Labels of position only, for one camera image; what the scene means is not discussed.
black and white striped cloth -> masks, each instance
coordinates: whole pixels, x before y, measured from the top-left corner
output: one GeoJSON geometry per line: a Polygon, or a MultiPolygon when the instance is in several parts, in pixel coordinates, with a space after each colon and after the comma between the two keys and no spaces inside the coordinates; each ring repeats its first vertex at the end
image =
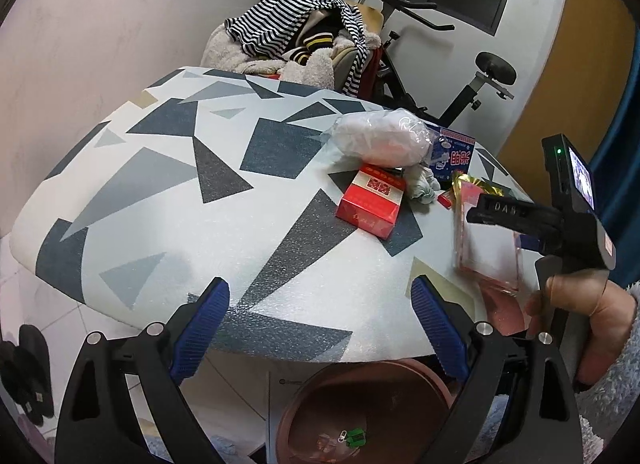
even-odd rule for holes
{"type": "Polygon", "coordinates": [[[342,91],[358,96],[360,76],[369,51],[362,15],[343,0],[264,0],[237,18],[225,21],[226,32],[250,56],[281,59],[294,34],[315,10],[339,8],[342,23],[351,35],[357,54],[342,91]]]}

white wall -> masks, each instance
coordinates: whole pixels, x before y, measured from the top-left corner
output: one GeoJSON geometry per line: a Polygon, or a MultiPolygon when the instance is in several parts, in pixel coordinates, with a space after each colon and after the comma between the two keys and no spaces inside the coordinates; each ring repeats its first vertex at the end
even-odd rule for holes
{"type": "Polygon", "coordinates": [[[454,23],[456,30],[432,31],[399,12],[385,30],[402,35],[390,54],[404,87],[418,106],[428,106],[436,116],[473,79],[479,52],[498,54],[513,65],[518,80],[509,89],[515,100],[501,100],[485,86],[479,94],[479,110],[467,108],[452,126],[497,154],[540,79],[563,7],[564,0],[508,0],[495,36],[431,10],[417,13],[437,24],[454,23]]]}
{"type": "MultiPolygon", "coordinates": [[[[198,65],[211,30],[255,2],[17,0],[0,27],[0,236],[95,123],[174,68],[198,65]]],[[[482,108],[456,123],[497,151],[540,76],[563,2],[509,0],[495,37],[459,21],[453,33],[434,33],[395,14],[388,28],[403,34],[394,46],[402,79],[440,114],[472,79],[478,52],[505,57],[520,75],[516,101],[485,88],[482,108]]]]}

curtain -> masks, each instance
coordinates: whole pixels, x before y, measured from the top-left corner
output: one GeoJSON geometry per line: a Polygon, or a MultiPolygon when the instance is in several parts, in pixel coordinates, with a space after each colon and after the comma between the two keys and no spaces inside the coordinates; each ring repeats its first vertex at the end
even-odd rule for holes
{"type": "Polygon", "coordinates": [[[596,213],[616,245],[610,279],[640,280],[640,31],[620,106],[591,160],[596,213]]]}

pink package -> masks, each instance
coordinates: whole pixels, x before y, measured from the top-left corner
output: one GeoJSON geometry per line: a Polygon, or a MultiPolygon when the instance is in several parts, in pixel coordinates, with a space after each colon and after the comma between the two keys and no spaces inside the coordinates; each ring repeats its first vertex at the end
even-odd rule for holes
{"type": "Polygon", "coordinates": [[[522,261],[517,235],[500,225],[469,224],[466,214],[478,205],[482,188],[461,181],[456,201],[456,266],[485,288],[517,293],[522,261]]]}

brown plastic basin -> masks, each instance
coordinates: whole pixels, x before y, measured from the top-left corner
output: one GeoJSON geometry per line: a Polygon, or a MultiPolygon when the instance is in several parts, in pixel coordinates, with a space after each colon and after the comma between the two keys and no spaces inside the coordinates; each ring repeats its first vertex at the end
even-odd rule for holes
{"type": "Polygon", "coordinates": [[[284,412],[278,464],[415,464],[452,402],[440,378],[415,360],[332,365],[284,412]],[[342,431],[356,428],[366,431],[363,447],[338,441],[342,431]]]}

